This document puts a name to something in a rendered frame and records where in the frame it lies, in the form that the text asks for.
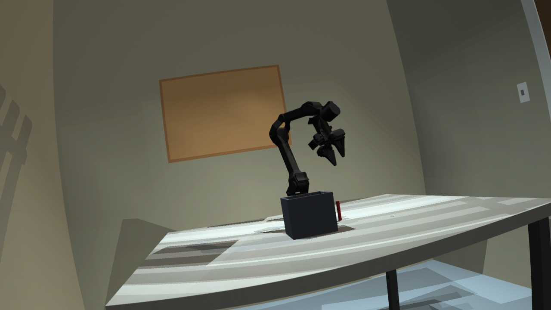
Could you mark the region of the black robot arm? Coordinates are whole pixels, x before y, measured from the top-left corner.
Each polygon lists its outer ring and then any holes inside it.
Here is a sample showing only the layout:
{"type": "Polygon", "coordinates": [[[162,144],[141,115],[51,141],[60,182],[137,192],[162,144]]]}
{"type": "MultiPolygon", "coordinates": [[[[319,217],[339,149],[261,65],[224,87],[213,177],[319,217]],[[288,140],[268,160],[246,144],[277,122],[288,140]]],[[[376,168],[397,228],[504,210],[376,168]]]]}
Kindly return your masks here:
{"type": "MultiPolygon", "coordinates": [[[[319,102],[305,102],[300,108],[279,115],[277,121],[275,121],[271,126],[269,131],[270,139],[280,150],[289,173],[289,187],[287,189],[287,196],[308,193],[310,184],[306,172],[301,172],[299,170],[297,162],[288,144],[288,132],[291,129],[291,121],[297,118],[303,118],[305,116],[314,116],[309,118],[308,124],[313,125],[315,130],[317,130],[323,125],[328,125],[328,122],[331,122],[340,113],[339,107],[332,101],[328,101],[328,103],[324,106],[322,106],[319,102]],[[283,122],[285,122],[285,126],[279,127],[283,122]]],[[[321,146],[323,141],[325,142],[328,140],[321,131],[319,131],[319,134],[316,133],[313,138],[314,139],[308,144],[312,150],[314,150],[318,145],[321,146]]]]}

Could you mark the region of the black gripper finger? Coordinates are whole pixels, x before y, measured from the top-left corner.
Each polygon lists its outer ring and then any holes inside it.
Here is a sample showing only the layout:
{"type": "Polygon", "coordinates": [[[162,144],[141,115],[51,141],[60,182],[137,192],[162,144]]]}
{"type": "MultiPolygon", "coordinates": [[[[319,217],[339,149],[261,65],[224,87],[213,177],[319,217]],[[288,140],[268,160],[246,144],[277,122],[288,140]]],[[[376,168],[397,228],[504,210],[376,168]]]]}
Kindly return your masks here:
{"type": "Polygon", "coordinates": [[[320,157],[326,157],[332,164],[333,166],[336,166],[336,157],[334,155],[334,149],[333,150],[330,150],[328,152],[325,152],[325,153],[322,153],[320,155],[320,157]]]}
{"type": "Polygon", "coordinates": [[[333,144],[336,147],[336,149],[338,150],[339,154],[342,157],[346,156],[344,138],[345,138],[345,136],[340,137],[338,139],[333,139],[332,142],[331,142],[331,144],[333,144]]]}

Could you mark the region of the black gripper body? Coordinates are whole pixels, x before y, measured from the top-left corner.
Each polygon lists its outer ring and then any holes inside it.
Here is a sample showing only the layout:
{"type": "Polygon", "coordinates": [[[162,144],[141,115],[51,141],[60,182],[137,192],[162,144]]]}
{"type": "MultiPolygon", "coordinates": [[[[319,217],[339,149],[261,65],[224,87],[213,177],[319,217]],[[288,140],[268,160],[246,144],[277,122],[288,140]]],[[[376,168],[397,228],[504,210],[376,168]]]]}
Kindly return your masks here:
{"type": "Polygon", "coordinates": [[[331,131],[331,129],[332,129],[332,126],[323,125],[316,130],[318,134],[319,134],[319,131],[323,132],[328,139],[327,141],[325,142],[323,141],[321,143],[321,145],[324,145],[324,146],[320,146],[319,149],[317,150],[316,153],[318,156],[320,156],[322,153],[333,150],[333,147],[331,144],[333,139],[338,139],[346,135],[346,133],[342,129],[338,129],[336,131],[331,131]]]}

